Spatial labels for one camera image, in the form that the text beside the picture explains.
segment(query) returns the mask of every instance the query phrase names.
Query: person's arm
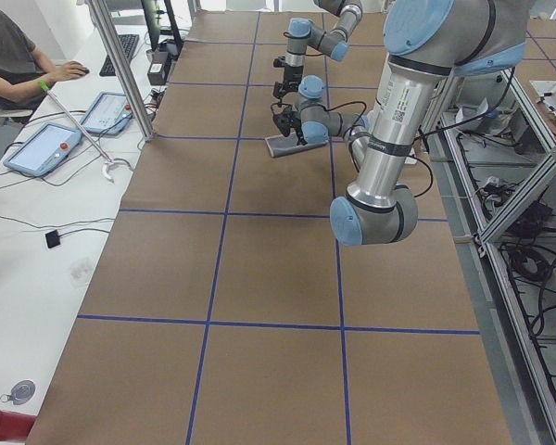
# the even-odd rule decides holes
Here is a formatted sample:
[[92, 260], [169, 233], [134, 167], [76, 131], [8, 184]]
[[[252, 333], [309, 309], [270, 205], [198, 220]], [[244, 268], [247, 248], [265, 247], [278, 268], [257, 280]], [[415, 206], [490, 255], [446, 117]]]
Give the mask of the person's arm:
[[56, 70], [56, 65], [52, 62], [52, 59], [47, 56], [41, 49], [37, 46], [31, 51], [35, 65], [41, 68], [44, 72], [52, 72]]
[[0, 96], [16, 104], [26, 102], [43, 92], [39, 86], [39, 81], [45, 82], [47, 86], [51, 88], [56, 82], [69, 81], [82, 77], [85, 74], [83, 68], [84, 67], [78, 62], [67, 62], [37, 79], [16, 84], [12, 84], [0, 77]]

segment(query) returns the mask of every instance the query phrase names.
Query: red cylinder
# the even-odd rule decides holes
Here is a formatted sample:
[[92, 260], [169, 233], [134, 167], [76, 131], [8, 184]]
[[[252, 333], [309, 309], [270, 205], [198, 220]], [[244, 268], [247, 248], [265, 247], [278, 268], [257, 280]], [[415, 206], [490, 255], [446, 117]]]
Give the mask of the red cylinder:
[[34, 415], [0, 410], [0, 441], [24, 442], [34, 423]]

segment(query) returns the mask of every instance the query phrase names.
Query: keyboard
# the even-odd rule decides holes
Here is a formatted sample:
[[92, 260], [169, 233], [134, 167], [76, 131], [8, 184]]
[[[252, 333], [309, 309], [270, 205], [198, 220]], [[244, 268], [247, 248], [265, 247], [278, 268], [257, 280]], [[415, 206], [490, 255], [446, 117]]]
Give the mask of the keyboard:
[[[119, 34], [121, 47], [123, 48], [123, 54], [126, 55], [128, 61], [132, 60], [133, 52], [138, 46], [138, 41], [140, 40], [140, 35], [138, 34]], [[99, 76], [115, 76], [115, 68], [113, 68], [113, 63], [109, 56], [105, 57], [105, 62], [103, 62], [103, 67], [99, 71]]]

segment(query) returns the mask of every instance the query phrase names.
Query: person's hand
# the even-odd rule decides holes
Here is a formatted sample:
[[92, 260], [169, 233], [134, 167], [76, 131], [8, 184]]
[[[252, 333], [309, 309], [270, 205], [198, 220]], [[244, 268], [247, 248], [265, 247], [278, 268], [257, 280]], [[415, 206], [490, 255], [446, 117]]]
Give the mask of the person's hand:
[[56, 69], [48, 73], [48, 75], [53, 82], [62, 82], [78, 79], [84, 76], [86, 71], [87, 69], [82, 64], [71, 61], [56, 67]]

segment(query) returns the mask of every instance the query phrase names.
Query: dark shirt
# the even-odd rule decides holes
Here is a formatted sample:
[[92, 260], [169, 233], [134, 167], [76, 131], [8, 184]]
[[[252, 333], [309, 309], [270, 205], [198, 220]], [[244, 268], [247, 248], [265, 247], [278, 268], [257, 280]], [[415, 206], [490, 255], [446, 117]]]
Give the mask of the dark shirt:
[[[35, 44], [25, 35], [19, 26], [0, 10], [0, 77], [12, 84], [37, 79], [44, 72], [35, 64], [31, 51]], [[35, 109], [44, 95], [25, 102], [14, 103], [0, 96], [0, 108]]]

